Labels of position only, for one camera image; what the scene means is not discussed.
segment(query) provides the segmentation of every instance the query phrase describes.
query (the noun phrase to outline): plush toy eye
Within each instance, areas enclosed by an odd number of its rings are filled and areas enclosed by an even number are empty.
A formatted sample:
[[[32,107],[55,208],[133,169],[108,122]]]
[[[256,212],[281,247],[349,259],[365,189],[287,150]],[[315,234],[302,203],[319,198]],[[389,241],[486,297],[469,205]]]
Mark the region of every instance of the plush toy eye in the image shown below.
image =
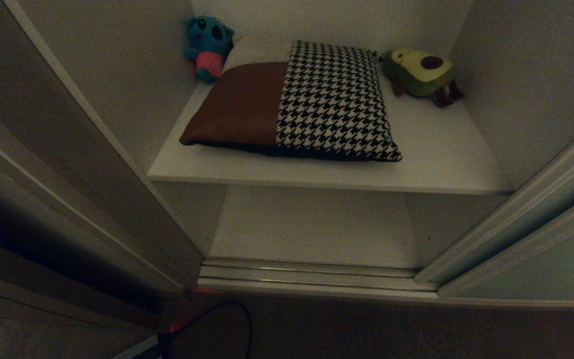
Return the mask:
[[[222,39],[223,31],[218,26],[212,27],[212,36],[214,39]]]

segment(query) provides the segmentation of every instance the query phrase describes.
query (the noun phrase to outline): floor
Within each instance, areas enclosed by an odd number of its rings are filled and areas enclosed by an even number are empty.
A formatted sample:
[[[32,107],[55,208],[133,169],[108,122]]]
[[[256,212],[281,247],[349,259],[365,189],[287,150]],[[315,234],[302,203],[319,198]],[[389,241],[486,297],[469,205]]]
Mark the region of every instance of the floor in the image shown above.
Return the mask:
[[[0,359],[106,359],[148,336],[147,330],[0,318]]]
[[[254,359],[574,359],[574,311],[199,295],[178,321],[226,299],[253,316]],[[178,337],[177,357],[242,359],[246,340],[242,311],[223,307]]]

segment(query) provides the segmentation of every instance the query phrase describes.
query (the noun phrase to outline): houndstooth fabric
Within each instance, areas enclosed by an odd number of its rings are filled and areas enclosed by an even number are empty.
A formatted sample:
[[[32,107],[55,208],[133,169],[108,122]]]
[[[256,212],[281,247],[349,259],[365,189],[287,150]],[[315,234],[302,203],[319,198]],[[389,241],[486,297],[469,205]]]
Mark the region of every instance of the houndstooth fabric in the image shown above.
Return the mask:
[[[380,93],[377,55],[294,41],[283,85],[277,145],[349,159],[402,159]]]

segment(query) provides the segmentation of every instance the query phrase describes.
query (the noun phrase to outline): cabinet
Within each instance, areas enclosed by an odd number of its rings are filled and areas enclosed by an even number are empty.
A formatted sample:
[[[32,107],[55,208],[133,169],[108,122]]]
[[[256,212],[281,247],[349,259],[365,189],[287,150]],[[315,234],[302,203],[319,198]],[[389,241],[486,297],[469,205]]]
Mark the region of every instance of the cabinet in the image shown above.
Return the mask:
[[[189,237],[157,245],[181,261],[191,241],[205,257],[199,286],[438,300],[440,285],[574,205],[574,4],[4,3],[94,123],[86,130]],[[238,32],[449,54],[467,97],[437,109],[385,91],[399,109],[399,164],[183,147],[210,87],[180,55],[182,23],[204,13]],[[117,191],[121,178],[97,182]],[[138,206],[118,197],[104,200],[122,213]],[[151,220],[139,225],[155,230]]]

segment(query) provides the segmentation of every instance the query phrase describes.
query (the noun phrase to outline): white shelf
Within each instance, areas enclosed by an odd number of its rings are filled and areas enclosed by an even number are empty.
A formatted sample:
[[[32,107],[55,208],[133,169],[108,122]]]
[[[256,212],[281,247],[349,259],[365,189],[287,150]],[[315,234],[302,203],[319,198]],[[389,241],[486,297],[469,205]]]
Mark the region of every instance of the white shelf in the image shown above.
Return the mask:
[[[398,163],[267,157],[178,139],[212,86],[198,84],[148,172],[153,180],[510,194],[513,187],[462,102],[438,109],[429,100],[396,98],[381,77]]]
[[[421,268],[398,192],[233,185],[210,257]]]

